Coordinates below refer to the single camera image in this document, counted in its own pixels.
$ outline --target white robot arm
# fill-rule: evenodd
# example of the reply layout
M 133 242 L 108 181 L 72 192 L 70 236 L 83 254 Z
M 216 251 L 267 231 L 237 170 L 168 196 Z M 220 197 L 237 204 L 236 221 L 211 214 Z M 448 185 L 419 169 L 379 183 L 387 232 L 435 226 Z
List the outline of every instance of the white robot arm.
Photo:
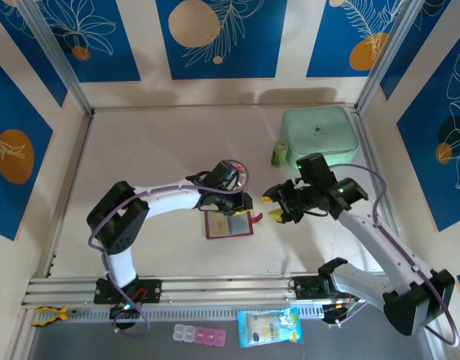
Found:
M 178 209 L 203 210 L 204 206 L 216 206 L 216 211 L 224 215 L 249 211 L 253 202 L 243 191 L 246 176 L 239 163 L 223 160 L 211 172 L 199 172 L 162 187 L 135 188 L 126 181 L 120 181 L 108 191 L 86 219 L 101 245 L 90 246 L 104 252 L 107 271 L 114 277 L 116 286 L 125 288 L 137 279 L 131 245 L 145 220 Z M 123 213 L 115 212 L 124 201 L 128 204 L 121 211 Z
M 383 310 L 403 335 L 413 335 L 447 311 L 455 283 L 447 270 L 433 270 L 386 224 L 380 223 L 366 192 L 351 178 L 337 181 L 322 154 L 311 154 L 297 164 L 301 178 L 296 184 L 287 180 L 263 195 L 264 202 L 280 205 L 269 215 L 284 224 L 298 223 L 304 215 L 318 215 L 312 209 L 325 211 L 362 242 L 387 276 L 375 276 L 337 258 L 319 269 L 316 280 L 296 277 L 297 298 L 352 294 Z M 297 187 L 301 181 L 305 186 Z M 356 202 L 358 210 L 351 207 Z

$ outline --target white table surface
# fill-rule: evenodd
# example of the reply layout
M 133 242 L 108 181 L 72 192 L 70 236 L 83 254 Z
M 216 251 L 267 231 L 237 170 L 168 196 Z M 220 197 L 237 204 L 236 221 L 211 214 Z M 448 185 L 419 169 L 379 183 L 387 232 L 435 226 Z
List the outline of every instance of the white table surface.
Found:
M 177 182 L 223 159 L 237 159 L 251 174 L 253 216 L 264 213 L 254 235 L 207 240 L 203 213 L 180 210 L 143 224 L 132 246 L 139 275 L 263 275 L 315 272 L 326 261 L 343 257 L 355 266 L 380 266 L 340 223 L 330 216 L 306 216 L 298 224 L 279 224 L 266 214 L 278 204 L 261 195 L 298 172 L 270 163 L 283 112 L 297 106 L 190 106 L 96 112 L 83 159 L 62 224 L 52 278 L 97 277 L 101 259 L 87 245 L 86 216 L 118 181 L 131 186 Z M 355 164 L 365 164 L 359 151 Z M 374 199 L 365 171 L 335 170 L 337 178 L 357 180 Z

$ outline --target blue packaging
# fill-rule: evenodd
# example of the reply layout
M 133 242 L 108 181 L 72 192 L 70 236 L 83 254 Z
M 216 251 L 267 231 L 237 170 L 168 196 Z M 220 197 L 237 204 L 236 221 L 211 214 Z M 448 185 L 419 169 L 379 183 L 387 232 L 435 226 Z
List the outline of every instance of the blue packaging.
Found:
M 302 324 L 296 307 L 272 311 L 240 311 L 238 329 L 241 347 L 282 341 L 303 342 Z

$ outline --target purple cable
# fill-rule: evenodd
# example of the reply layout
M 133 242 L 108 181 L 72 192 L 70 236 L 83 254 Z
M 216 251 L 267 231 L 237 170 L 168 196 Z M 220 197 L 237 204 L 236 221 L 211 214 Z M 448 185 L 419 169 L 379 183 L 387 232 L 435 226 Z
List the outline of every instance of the purple cable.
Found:
M 385 237 L 393 245 L 393 247 L 408 261 L 410 266 L 412 268 L 414 266 L 418 266 L 414 262 L 413 258 L 410 256 L 410 254 L 408 254 L 404 250 L 404 248 L 401 247 L 401 245 L 386 231 L 386 229 L 384 227 L 379 225 L 377 208 L 378 208 L 378 204 L 383 199 L 383 195 L 386 193 L 386 181 L 383 179 L 383 177 L 380 174 L 378 174 L 377 172 L 373 171 L 372 169 L 369 169 L 368 167 L 365 167 L 365 166 L 356 165 L 354 163 L 346 163 L 346 164 L 345 163 L 340 163 L 340 164 L 332 165 L 332 166 L 330 166 L 330 168 L 333 168 L 333 167 L 345 167 L 345 166 L 346 167 L 356 167 L 358 169 L 366 170 L 369 173 L 371 173 L 373 176 L 376 176 L 380 180 L 380 182 L 381 182 L 381 184 L 383 186 L 383 189 L 381 189 L 381 192 L 377 195 L 377 199 L 375 200 L 375 202 L 373 204 L 373 221 L 377 225 L 377 228 L 385 235 Z M 453 320 L 452 315 L 449 313 L 448 307 L 446 306 L 445 302 L 441 298 L 440 293 L 436 290 L 434 285 L 431 283 L 430 279 L 428 279 L 428 277 L 423 273 L 423 271 L 421 271 L 421 269 L 418 268 L 418 270 L 416 270 L 416 273 L 423 279 L 423 281 L 425 281 L 426 286 L 431 290 L 431 292 L 433 293 L 434 297 L 437 299 L 438 304 L 440 304 L 441 308 L 443 309 L 443 312 L 445 313 L 445 316 L 448 319 L 449 327 L 452 330 L 453 340 L 452 341 L 447 340 L 441 334 L 438 334 L 434 329 L 430 328 L 428 325 L 425 325 L 425 329 L 427 329 L 429 332 L 431 332 L 434 336 L 436 336 L 438 339 L 443 341 L 445 344 L 448 344 L 451 347 L 457 347 L 458 343 L 459 343 L 458 329 L 456 328 L 456 324 L 455 324 L 455 321 Z
M 103 262 L 103 267 L 104 271 L 107 273 L 108 278 L 110 279 L 111 284 L 114 286 L 114 288 L 118 291 L 118 293 L 138 312 L 139 315 L 143 318 L 143 320 L 146 323 L 146 330 L 142 333 L 139 334 L 131 334 L 126 331 L 119 331 L 119 329 L 116 326 L 116 320 L 118 319 L 118 316 L 115 316 L 115 319 L 113 320 L 113 327 L 115 328 L 115 331 L 127 335 L 129 337 L 141 337 L 144 335 L 147 335 L 149 333 L 150 329 L 150 324 L 149 324 L 149 318 L 145 315 L 143 312 L 143 309 L 139 306 L 137 306 L 131 298 L 125 294 L 125 292 L 122 290 L 121 287 L 118 286 L 116 283 L 116 279 L 113 277 L 113 274 L 111 274 L 110 267 L 108 266 L 108 261 L 107 261 L 107 255 L 104 253 L 104 249 L 100 246 L 97 246 L 93 244 L 93 239 L 96 238 L 96 235 L 100 232 L 101 228 L 121 209 L 126 207 L 129 203 L 132 201 L 139 199 L 140 197 L 147 197 L 150 194 L 157 194 L 161 193 L 164 191 L 171 191 L 171 190 L 204 190 L 204 191 L 211 191 L 213 193 L 219 193 L 219 194 L 237 194 L 240 193 L 244 190 L 247 189 L 248 183 L 250 181 L 250 173 L 248 171 L 248 168 L 241 162 L 237 160 L 228 160 L 230 162 L 234 162 L 239 164 L 245 171 L 246 173 L 246 182 L 245 184 L 238 190 L 219 190 L 219 189 L 214 189 L 212 187 L 205 187 L 205 186 L 195 186 L 195 185 L 183 185 L 183 186 L 178 186 L 178 185 L 171 185 L 171 186 L 164 186 L 164 187 L 158 187 L 156 189 L 151 189 L 150 191 L 143 191 L 141 193 L 137 193 L 133 195 L 132 197 L 126 199 L 125 201 L 121 202 L 118 206 L 116 206 L 110 213 L 104 217 L 104 219 L 95 227 L 95 229 L 92 231 L 91 235 L 89 236 L 88 239 L 88 246 L 92 249 L 98 250 L 101 254 L 101 260 Z

